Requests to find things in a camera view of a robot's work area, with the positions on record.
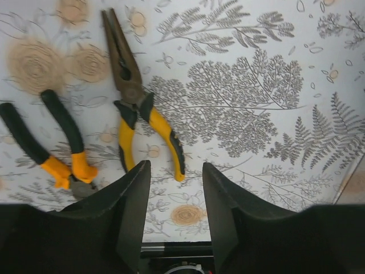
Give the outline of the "orange handled cutters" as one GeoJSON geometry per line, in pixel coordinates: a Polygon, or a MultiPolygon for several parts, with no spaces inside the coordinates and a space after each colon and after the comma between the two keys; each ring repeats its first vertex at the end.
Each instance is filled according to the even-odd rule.
{"type": "Polygon", "coordinates": [[[98,169],[87,160],[84,141],[76,122],[55,91],[45,90],[41,92],[40,98],[67,138],[67,142],[56,145],[51,152],[33,137],[12,103],[1,104],[1,119],[25,154],[54,178],[56,188],[72,191],[77,200],[96,193],[98,187],[94,179],[98,169]]]}

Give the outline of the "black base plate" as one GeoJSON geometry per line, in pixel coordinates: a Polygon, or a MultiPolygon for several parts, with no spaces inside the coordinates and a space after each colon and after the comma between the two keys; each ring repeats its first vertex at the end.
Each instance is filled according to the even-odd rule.
{"type": "Polygon", "coordinates": [[[209,241],[143,243],[138,273],[215,273],[209,241]]]}

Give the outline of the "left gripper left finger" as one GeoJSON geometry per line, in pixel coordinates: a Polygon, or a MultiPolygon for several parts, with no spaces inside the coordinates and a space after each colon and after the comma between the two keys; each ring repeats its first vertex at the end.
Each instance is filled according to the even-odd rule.
{"type": "Polygon", "coordinates": [[[1,205],[2,273],[136,273],[151,163],[61,211],[1,205]]]}

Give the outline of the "yellow handled pliers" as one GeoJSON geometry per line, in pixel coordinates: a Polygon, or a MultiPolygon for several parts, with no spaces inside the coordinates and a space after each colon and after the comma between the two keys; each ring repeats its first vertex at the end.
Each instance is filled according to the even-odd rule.
{"type": "Polygon", "coordinates": [[[166,142],[174,163],[175,180],[181,182],[185,179],[183,146],[170,124],[156,109],[155,94],[144,91],[140,70],[114,9],[102,10],[101,16],[113,80],[121,95],[121,99],[114,101],[121,117],[118,139],[121,164],[125,172],[129,172],[135,166],[132,142],[137,117],[140,116],[166,142]]]}

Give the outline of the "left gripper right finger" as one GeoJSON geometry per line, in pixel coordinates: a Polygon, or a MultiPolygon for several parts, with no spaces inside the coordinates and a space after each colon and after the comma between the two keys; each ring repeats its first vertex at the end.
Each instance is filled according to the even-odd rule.
{"type": "Polygon", "coordinates": [[[364,205],[273,205],[204,163],[217,273],[363,273],[364,205]]]}

